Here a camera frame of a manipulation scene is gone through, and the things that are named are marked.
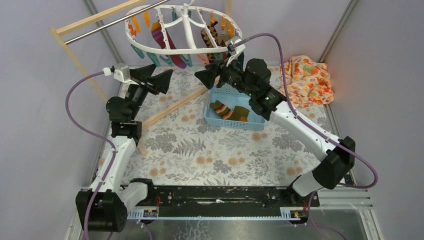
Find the olive orange sock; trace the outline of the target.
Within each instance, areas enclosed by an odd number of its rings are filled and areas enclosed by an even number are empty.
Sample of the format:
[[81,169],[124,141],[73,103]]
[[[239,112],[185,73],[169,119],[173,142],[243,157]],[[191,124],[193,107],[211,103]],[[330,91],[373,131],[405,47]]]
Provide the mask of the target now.
[[243,106],[236,105],[233,109],[229,108],[219,100],[212,102],[209,106],[223,120],[247,122],[250,110]]

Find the white plastic clip hanger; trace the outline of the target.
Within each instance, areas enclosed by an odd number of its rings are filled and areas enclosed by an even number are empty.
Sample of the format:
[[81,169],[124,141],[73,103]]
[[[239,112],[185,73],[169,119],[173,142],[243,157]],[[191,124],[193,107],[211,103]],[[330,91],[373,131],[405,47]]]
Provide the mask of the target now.
[[[137,6],[126,14],[147,6]],[[229,34],[230,38],[242,38],[242,30],[230,15],[209,7],[196,6],[192,0],[180,5],[165,3],[133,16],[124,21],[124,32],[135,49],[156,55],[206,55],[225,52],[226,46],[208,48],[202,40],[201,31],[207,28],[211,20],[217,20],[217,35]],[[161,49],[155,42],[151,33],[154,22],[160,22],[162,29],[167,30],[175,49]]]

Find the dark teal sock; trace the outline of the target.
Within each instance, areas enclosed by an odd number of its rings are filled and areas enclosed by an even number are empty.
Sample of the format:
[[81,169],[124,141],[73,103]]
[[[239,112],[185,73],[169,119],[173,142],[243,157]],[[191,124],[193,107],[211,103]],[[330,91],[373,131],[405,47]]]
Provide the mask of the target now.
[[245,54],[244,52],[242,52],[238,57],[237,60],[234,64],[234,66],[238,69],[238,70],[243,70],[244,69],[244,60],[245,60]]

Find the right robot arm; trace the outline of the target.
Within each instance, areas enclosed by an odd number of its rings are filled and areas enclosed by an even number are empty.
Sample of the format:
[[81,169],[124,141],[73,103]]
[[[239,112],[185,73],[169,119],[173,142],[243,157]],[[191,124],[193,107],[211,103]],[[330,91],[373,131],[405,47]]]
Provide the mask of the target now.
[[286,198],[291,205],[301,205],[313,191],[334,189],[354,166],[355,141],[325,131],[295,109],[287,94],[270,85],[271,71],[263,59],[250,59],[244,69],[220,60],[194,76],[209,90],[229,86],[248,96],[248,104],[257,115],[284,128],[319,160],[318,166],[290,184]]

